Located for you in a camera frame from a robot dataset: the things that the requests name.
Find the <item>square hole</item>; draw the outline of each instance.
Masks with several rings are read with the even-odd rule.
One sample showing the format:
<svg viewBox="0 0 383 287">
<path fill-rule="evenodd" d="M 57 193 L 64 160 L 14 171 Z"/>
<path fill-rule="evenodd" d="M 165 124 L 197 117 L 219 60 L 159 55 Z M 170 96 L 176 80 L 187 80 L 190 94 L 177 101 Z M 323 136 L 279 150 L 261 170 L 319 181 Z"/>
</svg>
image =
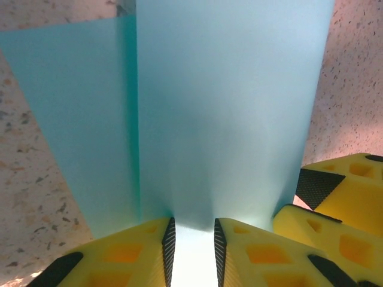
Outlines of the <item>square hole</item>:
<svg viewBox="0 0 383 287">
<path fill-rule="evenodd" d="M 348 260 L 366 268 L 372 268 L 373 246 L 354 236 L 343 234 L 339 241 L 339 252 Z"/>
<path fill-rule="evenodd" d="M 310 227 L 316 232 L 316 233 L 321 233 L 322 231 L 322 225 L 317 222 L 317 221 L 314 221 L 312 219 L 307 219 L 307 223 L 310 225 Z"/>
<path fill-rule="evenodd" d="M 127 287 L 130 273 L 117 272 L 117 271 L 100 271 L 93 272 L 87 280 L 86 287 Z"/>
<path fill-rule="evenodd" d="M 239 226 L 234 226 L 234 233 L 245 234 L 245 233 L 250 233 L 250 231 Z"/>
<path fill-rule="evenodd" d="M 263 275 L 268 287 L 316 287 L 313 280 L 305 274 L 267 273 Z"/>
<path fill-rule="evenodd" d="M 289 264 L 292 260 L 285 250 L 275 244 L 253 244 L 246 248 L 253 264 Z"/>
<path fill-rule="evenodd" d="M 119 243 L 107 249 L 104 255 L 106 262 L 135 262 L 142 251 L 142 244 Z"/>
<path fill-rule="evenodd" d="M 373 178 L 373 167 L 361 163 L 352 163 L 349 166 L 349 172 L 353 175 L 364 176 L 365 178 Z"/>
</svg>

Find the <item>black rubber edge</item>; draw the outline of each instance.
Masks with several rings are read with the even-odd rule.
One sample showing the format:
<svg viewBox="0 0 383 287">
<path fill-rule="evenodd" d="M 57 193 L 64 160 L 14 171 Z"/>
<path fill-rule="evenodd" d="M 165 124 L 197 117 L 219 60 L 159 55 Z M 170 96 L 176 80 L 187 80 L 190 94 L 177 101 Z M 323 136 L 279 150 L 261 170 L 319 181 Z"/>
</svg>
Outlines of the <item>black rubber edge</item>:
<svg viewBox="0 0 383 287">
<path fill-rule="evenodd" d="M 380 155 L 369 154 L 369 155 L 366 155 L 365 158 L 368 160 L 373 160 L 379 163 L 383 163 L 383 157 L 381 157 Z"/>
<path fill-rule="evenodd" d="M 335 173 L 300 169 L 296 195 L 311 209 L 316 209 L 345 177 Z"/>
<path fill-rule="evenodd" d="M 214 222 L 214 250 L 215 264 L 217 266 L 218 287 L 223 287 L 225 279 L 226 246 L 227 241 L 225 233 L 223 232 L 220 220 L 216 218 Z"/>
<path fill-rule="evenodd" d="M 377 285 L 375 283 L 372 283 L 370 281 L 359 281 L 358 282 L 358 286 L 361 286 L 361 287 L 381 287 L 380 285 Z"/>
<path fill-rule="evenodd" d="M 165 234 L 162 238 L 162 260 L 165 272 L 165 286 L 170 287 L 172 284 L 173 262 L 175 251 L 175 220 L 172 217 L 166 227 Z"/>
<path fill-rule="evenodd" d="M 307 257 L 315 268 L 322 273 L 322 275 L 326 277 L 334 287 L 358 286 L 357 283 L 353 281 L 352 278 L 340 269 L 333 261 L 316 254 L 310 254 Z"/>
<path fill-rule="evenodd" d="M 56 287 L 83 259 L 81 252 L 73 252 L 54 260 L 28 287 Z"/>
<path fill-rule="evenodd" d="M 304 211 L 306 211 L 306 212 L 310 212 L 310 213 L 312 213 L 312 214 L 315 214 L 315 215 L 317 215 L 317 216 L 320 216 L 320 217 L 322 217 L 322 218 L 324 218 L 324 219 L 331 220 L 331 221 L 333 221 L 333 222 L 335 222 L 335 223 L 342 223 L 342 221 L 341 221 L 340 219 L 336 219 L 336 218 L 334 218 L 334 217 L 331 217 L 331 216 L 328 216 L 328 215 L 325 215 L 325 214 L 322 214 L 322 213 L 319 213 L 319 212 L 316 212 L 316 211 L 313 211 L 313 210 L 305 209 L 305 208 L 303 208 L 303 207 L 301 207 L 301 206 L 298 206 L 298 205 L 295 205 L 295 204 L 291 204 L 291 203 L 289 203 L 289 204 L 287 204 L 287 205 L 294 206 L 294 207 L 299 208 L 299 209 L 301 209 L 301 210 L 304 210 Z"/>
</svg>

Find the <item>blue panel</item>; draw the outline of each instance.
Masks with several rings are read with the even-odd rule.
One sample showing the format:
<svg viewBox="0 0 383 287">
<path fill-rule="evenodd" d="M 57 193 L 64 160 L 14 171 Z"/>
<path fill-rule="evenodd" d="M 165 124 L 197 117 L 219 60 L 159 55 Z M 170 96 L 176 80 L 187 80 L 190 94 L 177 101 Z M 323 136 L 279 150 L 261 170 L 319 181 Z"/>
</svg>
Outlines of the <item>blue panel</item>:
<svg viewBox="0 0 383 287">
<path fill-rule="evenodd" d="M 333 0 L 138 0 L 142 216 L 269 228 L 291 203 Z"/>
<path fill-rule="evenodd" d="M 95 237 L 139 219 L 135 18 L 0 34 Z"/>
</svg>

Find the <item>black strip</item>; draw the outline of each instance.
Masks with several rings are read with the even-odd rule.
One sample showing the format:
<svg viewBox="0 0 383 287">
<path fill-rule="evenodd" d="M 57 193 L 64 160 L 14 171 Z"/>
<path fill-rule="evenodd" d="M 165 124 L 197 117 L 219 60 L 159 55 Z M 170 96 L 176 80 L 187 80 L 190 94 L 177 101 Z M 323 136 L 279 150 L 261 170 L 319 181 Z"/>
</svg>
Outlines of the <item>black strip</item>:
<svg viewBox="0 0 383 287">
<path fill-rule="evenodd" d="M 28 287 L 56 287 L 83 259 L 81 252 L 73 252 L 54 260 Z"/>
<path fill-rule="evenodd" d="M 381 287 L 377 284 L 374 284 L 374 283 L 372 283 L 370 281 L 366 281 L 366 280 L 365 281 L 359 281 L 358 286 L 361 286 L 361 287 Z"/>
<path fill-rule="evenodd" d="M 315 266 L 316 269 L 334 287 L 353 287 L 358 286 L 355 281 L 353 281 L 342 269 L 338 267 L 333 261 L 323 258 L 316 254 L 310 254 L 307 256 L 311 263 Z"/>
<path fill-rule="evenodd" d="M 383 163 L 383 157 L 381 157 L 380 155 L 369 154 L 369 155 L 366 155 L 365 158 L 368 160 L 373 160 L 373 161 Z"/>
<path fill-rule="evenodd" d="M 345 177 L 329 172 L 300 169 L 296 195 L 311 209 L 316 209 Z"/>
<path fill-rule="evenodd" d="M 166 227 L 165 234 L 162 239 L 162 260 L 165 272 L 165 286 L 170 287 L 172 284 L 173 262 L 175 250 L 175 220 L 172 217 Z"/>
<path fill-rule="evenodd" d="M 214 222 L 214 249 L 215 249 L 215 264 L 217 266 L 218 287 L 223 287 L 225 279 L 226 265 L 226 237 L 223 232 L 220 220 L 215 219 Z"/>
<path fill-rule="evenodd" d="M 300 209 L 302 209 L 302 210 L 304 210 L 304 211 L 310 212 L 310 213 L 312 213 L 312 214 L 315 214 L 315 215 L 317 215 L 317 216 L 323 217 L 324 219 L 331 220 L 331 221 L 336 222 L 336 223 L 342 223 L 342 221 L 341 221 L 340 219 L 336 219 L 336 218 L 334 218 L 334 217 L 331 217 L 331 216 L 328 216 L 328 215 L 324 215 L 324 214 L 322 214 L 322 213 L 319 213 L 319 212 L 316 212 L 316 211 L 313 211 L 313 210 L 305 209 L 305 208 L 303 208 L 303 207 L 301 207 L 301 206 L 298 206 L 298 205 L 295 205 L 295 204 L 291 204 L 291 203 L 289 203 L 289 204 L 287 204 L 287 205 L 291 205 L 291 206 L 294 206 L 294 207 L 296 207 L 296 208 L 300 208 Z"/>
</svg>

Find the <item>speckled terrazzo surface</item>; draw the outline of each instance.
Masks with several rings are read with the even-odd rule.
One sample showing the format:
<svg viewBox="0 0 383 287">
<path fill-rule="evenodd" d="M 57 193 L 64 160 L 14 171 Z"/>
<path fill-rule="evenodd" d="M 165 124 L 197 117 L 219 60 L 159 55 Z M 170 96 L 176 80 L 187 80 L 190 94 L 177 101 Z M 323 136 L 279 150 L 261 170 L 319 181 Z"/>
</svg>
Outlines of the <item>speckled terrazzo surface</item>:
<svg viewBox="0 0 383 287">
<path fill-rule="evenodd" d="M 116 15 L 114 1 L 0 0 L 0 30 Z M 127 5 L 134 12 L 133 1 Z M 383 2 L 336 1 L 304 164 L 383 154 Z M 0 286 L 23 286 L 92 235 L 0 52 Z"/>
</svg>

